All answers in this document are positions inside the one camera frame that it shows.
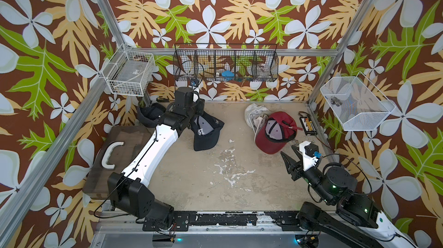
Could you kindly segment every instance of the wire basket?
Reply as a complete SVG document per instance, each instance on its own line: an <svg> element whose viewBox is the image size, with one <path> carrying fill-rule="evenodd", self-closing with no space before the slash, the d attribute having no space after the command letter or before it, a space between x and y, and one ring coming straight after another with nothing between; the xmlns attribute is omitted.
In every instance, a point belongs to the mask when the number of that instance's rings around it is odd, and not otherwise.
<svg viewBox="0 0 443 248"><path fill-rule="evenodd" d="M273 82L278 77L276 45L274 49L244 44L238 48L201 49L194 45L175 45L175 80Z"/></svg>
<svg viewBox="0 0 443 248"><path fill-rule="evenodd" d="M109 64L114 66L105 77L113 94L143 96L152 77L154 56L141 51L116 52Z"/></svg>
<svg viewBox="0 0 443 248"><path fill-rule="evenodd" d="M344 131L376 129L395 108L395 104L363 74L365 80L362 81L358 77L360 74L333 77L320 89Z"/></svg>

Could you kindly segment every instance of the black wire basket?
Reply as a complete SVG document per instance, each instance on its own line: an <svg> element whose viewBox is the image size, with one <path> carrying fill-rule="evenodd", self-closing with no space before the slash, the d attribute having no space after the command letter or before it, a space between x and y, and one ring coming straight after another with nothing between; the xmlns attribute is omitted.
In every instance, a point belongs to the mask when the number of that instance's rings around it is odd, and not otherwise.
<svg viewBox="0 0 443 248"><path fill-rule="evenodd" d="M197 44L175 44L175 80L273 82L277 79L277 45L261 45L262 48L252 44L229 45L228 48L198 48Z"/></svg>

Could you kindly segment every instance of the white cloth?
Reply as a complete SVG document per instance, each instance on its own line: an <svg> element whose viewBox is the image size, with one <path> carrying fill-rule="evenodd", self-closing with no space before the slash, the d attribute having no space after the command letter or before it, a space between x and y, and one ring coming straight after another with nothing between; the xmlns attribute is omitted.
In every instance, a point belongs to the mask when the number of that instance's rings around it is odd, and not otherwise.
<svg viewBox="0 0 443 248"><path fill-rule="evenodd" d="M266 123L269 114L271 112L265 106L258 106L254 103L245 109L245 121L254 131L254 135L257 135L258 131Z"/></svg>

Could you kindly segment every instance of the black baseball cap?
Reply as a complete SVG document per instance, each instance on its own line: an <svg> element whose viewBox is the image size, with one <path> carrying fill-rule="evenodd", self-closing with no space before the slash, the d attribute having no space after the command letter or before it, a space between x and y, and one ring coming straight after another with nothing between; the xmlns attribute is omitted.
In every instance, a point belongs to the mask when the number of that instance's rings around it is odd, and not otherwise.
<svg viewBox="0 0 443 248"><path fill-rule="evenodd" d="M208 150L217 144L224 126L221 120L203 112L201 116L195 115L190 123L194 132L194 151Z"/></svg>

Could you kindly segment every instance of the blue object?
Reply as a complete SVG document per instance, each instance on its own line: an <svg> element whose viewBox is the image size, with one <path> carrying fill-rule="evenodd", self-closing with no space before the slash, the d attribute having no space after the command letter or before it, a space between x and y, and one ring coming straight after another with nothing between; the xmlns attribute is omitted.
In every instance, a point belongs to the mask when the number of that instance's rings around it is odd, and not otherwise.
<svg viewBox="0 0 443 248"><path fill-rule="evenodd" d="M234 73L232 73L232 72L229 71L229 70L224 71L221 75L222 75L223 77L234 77Z"/></svg>

